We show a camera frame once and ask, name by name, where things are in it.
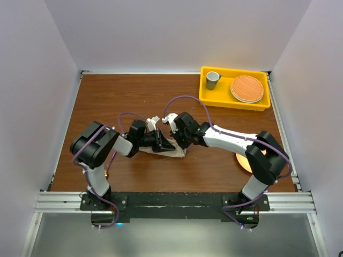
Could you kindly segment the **beige cloth napkin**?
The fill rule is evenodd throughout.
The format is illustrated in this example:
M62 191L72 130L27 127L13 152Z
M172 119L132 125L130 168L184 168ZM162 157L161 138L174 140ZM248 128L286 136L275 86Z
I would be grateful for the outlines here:
M185 158L187 149L182 149L174 139L167 139L169 143L171 143L175 149L167 152L154 152L151 147L140 147L139 151L148 153L148 154L154 154L154 155L161 155L166 157L172 157L172 158Z

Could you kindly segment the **gold purple spoon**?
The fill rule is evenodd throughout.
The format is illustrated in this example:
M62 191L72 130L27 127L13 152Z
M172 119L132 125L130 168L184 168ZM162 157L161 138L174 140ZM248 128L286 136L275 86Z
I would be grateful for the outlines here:
M117 155L117 152L114 152L114 153L112 154L111 159L110 159L110 161L109 161L107 167L106 167L105 170L104 170L104 176L105 176L106 180L108 180L108 178L109 178L109 170L110 170L110 167L111 167L111 165L112 165L112 163L113 163L113 161L114 161L116 155Z

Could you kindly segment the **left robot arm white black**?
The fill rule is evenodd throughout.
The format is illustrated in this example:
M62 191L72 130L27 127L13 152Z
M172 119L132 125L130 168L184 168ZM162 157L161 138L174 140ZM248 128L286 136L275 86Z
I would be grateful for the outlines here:
M171 152L176 149L159 129L148 131L143 120L134 120L129 131L121 135L113 128L94 121L70 146L73 163L82 167L86 174L87 195L99 210L111 207L111 189L105 178L104 162L113 150L132 158L140 148L154 153Z

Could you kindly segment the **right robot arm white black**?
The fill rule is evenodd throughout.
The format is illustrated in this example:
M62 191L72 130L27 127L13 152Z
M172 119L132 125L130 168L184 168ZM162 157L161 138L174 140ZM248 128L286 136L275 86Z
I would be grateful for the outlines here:
M288 155L267 131L244 134L225 130L209 122L199 124L187 112L169 114L164 123L170 125L170 135L182 149L190 145L221 148L248 160L252 175L237 195L228 201L233 208L251 210L255 207L258 197L281 178L283 169L289 163Z

